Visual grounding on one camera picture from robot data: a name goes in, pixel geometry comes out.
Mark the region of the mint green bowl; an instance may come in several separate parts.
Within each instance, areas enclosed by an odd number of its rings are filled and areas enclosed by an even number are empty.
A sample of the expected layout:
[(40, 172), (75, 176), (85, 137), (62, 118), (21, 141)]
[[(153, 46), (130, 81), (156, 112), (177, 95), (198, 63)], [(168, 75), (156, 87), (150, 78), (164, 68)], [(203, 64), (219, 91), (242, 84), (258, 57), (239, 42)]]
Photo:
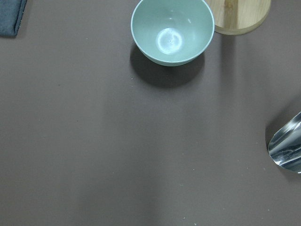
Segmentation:
[(180, 66), (200, 56), (214, 35), (214, 16), (204, 0), (142, 0), (131, 16), (138, 49), (163, 66)]

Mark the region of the bamboo cup tree stand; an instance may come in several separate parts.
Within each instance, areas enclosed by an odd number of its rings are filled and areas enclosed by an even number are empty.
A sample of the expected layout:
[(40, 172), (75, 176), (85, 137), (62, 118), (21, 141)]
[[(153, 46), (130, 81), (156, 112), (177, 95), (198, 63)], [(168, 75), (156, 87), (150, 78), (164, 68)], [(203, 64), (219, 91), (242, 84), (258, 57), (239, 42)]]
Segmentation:
[(266, 19), (271, 0), (207, 0), (214, 16), (214, 30), (242, 35), (258, 28)]

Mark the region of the grey folded cloth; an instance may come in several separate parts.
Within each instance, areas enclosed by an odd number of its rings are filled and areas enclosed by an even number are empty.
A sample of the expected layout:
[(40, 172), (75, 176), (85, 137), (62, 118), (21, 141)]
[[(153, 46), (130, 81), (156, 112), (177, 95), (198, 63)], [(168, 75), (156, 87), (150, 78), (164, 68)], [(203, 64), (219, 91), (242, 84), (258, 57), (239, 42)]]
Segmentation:
[(21, 25), (27, 0), (0, 1), (0, 35), (15, 37)]

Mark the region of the silver metal scoop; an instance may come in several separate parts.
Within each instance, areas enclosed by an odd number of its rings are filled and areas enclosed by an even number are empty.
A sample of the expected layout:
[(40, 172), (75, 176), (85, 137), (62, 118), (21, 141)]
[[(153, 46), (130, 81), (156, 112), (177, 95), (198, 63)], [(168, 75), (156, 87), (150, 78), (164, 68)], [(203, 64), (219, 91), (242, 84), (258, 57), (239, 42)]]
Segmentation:
[(268, 144), (274, 163), (288, 171), (301, 172), (301, 114), (295, 115), (279, 129)]

